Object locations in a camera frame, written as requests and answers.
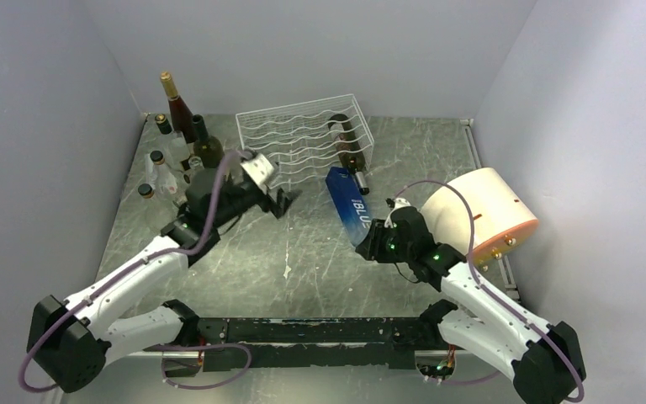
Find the blue vodka bottle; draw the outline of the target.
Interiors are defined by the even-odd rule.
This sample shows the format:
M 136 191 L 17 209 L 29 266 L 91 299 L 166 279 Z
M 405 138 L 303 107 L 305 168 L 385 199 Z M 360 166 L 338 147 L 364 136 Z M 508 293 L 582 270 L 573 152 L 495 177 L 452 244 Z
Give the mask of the blue vodka bottle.
M 368 235 L 372 221 L 357 182 L 343 167 L 331 167 L 325 182 L 350 243 L 357 247 Z

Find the dark bottle silver cap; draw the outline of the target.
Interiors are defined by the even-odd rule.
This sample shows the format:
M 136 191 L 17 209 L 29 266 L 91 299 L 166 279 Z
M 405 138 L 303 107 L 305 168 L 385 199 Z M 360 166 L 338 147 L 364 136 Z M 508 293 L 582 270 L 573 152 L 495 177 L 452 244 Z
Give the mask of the dark bottle silver cap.
M 333 137 L 341 165 L 355 178 L 361 195 L 370 192 L 365 171 L 367 161 L 353 129 L 351 119 L 345 114 L 334 114 L 327 121 L 329 134 Z

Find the dark green wine bottle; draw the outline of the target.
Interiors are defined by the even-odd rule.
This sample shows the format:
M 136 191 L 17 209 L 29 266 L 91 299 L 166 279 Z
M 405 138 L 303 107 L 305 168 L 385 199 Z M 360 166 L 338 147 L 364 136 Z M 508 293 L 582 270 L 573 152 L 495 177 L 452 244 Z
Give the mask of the dark green wine bottle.
M 197 136 L 193 144 L 194 155 L 202 161 L 205 168 L 217 168 L 225 155 L 220 140 L 209 133 L 201 114 L 195 114 L 192 123 Z

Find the clear bottle orange label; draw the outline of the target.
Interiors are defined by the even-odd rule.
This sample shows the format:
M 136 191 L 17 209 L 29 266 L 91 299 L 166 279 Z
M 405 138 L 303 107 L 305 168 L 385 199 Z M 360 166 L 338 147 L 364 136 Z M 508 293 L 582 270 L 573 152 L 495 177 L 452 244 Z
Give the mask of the clear bottle orange label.
M 165 114 L 157 114 L 155 123 L 160 131 L 160 135 L 157 137 L 158 145 L 166 163 L 170 168 L 177 171 L 188 171 L 190 169 L 189 158 L 191 153 L 182 132 L 173 129 Z

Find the dark red wine bottle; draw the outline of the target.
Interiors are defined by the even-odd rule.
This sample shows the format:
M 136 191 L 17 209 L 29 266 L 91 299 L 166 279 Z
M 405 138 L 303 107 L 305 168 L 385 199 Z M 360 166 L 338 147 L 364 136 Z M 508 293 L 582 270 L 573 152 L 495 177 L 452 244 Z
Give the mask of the dark red wine bottle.
M 173 129 L 182 133 L 187 144 L 193 144 L 197 140 L 192 122 L 193 114 L 182 99 L 172 74 L 168 71 L 162 72 L 160 82 L 167 96 Z

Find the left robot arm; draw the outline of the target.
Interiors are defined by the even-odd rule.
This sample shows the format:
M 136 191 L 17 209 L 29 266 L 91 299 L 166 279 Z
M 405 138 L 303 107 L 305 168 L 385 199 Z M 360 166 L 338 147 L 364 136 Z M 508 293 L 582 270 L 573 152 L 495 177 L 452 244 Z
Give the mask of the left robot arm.
M 65 300 L 46 296 L 34 308 L 27 356 L 19 369 L 25 380 L 31 361 L 64 392 L 92 382 L 108 365 L 156 345 L 186 350 L 199 339 L 199 318 L 178 300 L 167 301 L 144 315 L 125 318 L 124 312 L 156 285 L 191 267 L 220 239 L 219 226 L 258 206 L 281 218 L 299 197 L 298 190 L 269 193 L 268 175 L 243 175 L 239 183 L 218 180 L 214 169 L 193 176 L 177 217 L 135 257 L 96 284 Z

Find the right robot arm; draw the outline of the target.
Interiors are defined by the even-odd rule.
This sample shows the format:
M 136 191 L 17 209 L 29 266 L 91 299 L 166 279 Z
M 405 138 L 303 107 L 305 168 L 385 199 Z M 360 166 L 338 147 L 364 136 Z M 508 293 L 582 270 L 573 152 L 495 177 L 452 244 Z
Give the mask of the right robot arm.
M 368 261 L 404 263 L 447 296 L 447 312 L 421 324 L 427 347 L 451 343 L 474 354 L 507 377 L 525 403 L 581 402 L 586 371 L 577 332 L 534 315 L 482 279 L 468 247 L 453 243 L 461 234 L 437 229 L 415 207 L 397 206 L 372 221 L 356 251 Z

